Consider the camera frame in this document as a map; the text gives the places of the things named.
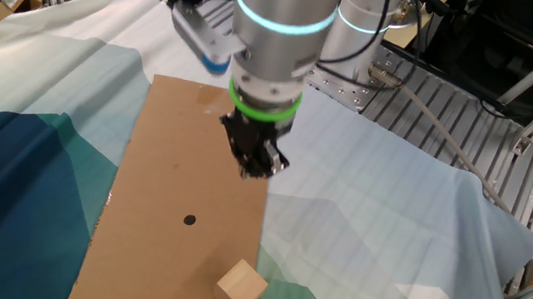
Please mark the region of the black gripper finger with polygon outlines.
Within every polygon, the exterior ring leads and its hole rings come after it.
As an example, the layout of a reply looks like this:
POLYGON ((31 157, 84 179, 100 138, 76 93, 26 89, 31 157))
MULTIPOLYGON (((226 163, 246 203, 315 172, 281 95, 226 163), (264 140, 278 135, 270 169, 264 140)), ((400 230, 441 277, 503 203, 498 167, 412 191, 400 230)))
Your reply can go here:
POLYGON ((289 161, 273 142, 263 142, 264 174, 273 176, 289 167, 289 161))
POLYGON ((225 128, 231 153, 239 164, 240 177, 247 180, 262 178, 264 171, 256 154, 258 128, 249 121, 245 122, 242 115, 226 114, 219 121, 225 128))

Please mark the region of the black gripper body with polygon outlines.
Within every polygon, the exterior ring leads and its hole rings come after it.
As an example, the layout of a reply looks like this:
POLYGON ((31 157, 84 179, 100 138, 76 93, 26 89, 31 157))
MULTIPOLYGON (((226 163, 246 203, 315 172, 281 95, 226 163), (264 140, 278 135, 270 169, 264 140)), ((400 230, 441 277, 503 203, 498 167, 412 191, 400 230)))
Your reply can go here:
POLYGON ((272 143, 291 132, 293 125, 293 118, 289 117, 281 121, 259 121, 250 116, 245 115, 240 110, 236 109, 234 112, 235 130, 233 134, 237 140, 258 142, 270 140, 272 143))

